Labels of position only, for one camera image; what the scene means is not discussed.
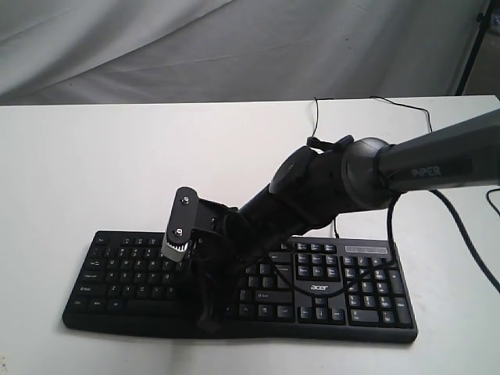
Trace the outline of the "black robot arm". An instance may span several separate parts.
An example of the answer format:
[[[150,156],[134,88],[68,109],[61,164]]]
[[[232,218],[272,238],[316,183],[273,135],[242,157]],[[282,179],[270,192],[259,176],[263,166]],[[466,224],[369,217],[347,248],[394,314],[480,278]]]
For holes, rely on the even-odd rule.
[[[177,264],[183,338],[308,338],[407,343],[418,333],[392,237],[304,240],[336,216],[401,195],[499,182],[499,113],[399,145],[311,137],[241,208],[177,190],[162,253]]]

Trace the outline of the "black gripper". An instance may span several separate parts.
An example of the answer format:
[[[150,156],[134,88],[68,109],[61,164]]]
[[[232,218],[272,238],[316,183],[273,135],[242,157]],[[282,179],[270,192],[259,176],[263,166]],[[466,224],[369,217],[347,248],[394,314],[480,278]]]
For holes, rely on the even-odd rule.
[[[227,307],[238,304],[245,270],[263,257],[266,219],[250,214],[184,214],[183,311],[200,313],[205,332],[222,327]]]

